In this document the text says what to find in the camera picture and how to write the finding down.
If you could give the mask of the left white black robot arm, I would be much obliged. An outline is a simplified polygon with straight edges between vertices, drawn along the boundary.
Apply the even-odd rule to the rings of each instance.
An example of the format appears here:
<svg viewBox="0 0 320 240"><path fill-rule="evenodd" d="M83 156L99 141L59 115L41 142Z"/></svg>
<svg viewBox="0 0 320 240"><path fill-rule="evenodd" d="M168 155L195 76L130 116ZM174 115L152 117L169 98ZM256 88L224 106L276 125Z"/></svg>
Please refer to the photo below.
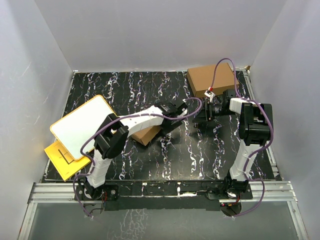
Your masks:
<svg viewBox="0 0 320 240"><path fill-rule="evenodd" d="M157 103L149 108L126 116L107 115L94 135L80 148L80 153L91 161L89 172L84 175L83 192L93 200L103 195L103 185L112 159L121 154L128 137L154 126L167 134L179 127L186 118L186 103Z"/></svg>

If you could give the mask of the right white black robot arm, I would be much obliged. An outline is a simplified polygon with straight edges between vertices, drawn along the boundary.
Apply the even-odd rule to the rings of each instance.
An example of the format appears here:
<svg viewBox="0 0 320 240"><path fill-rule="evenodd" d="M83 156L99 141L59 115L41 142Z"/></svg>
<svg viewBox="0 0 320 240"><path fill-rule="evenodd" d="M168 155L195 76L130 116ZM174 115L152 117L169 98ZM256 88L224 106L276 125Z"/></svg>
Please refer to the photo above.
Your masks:
<svg viewBox="0 0 320 240"><path fill-rule="evenodd" d="M212 189L216 195L233 199L248 189L248 173L259 151L269 147L273 139L273 107L269 103L256 103L237 97L236 91L227 89L220 95L222 103L215 104L216 95L209 88L204 93L203 106L193 122L210 122L215 117L239 115L239 150L235 161L222 182Z"/></svg>

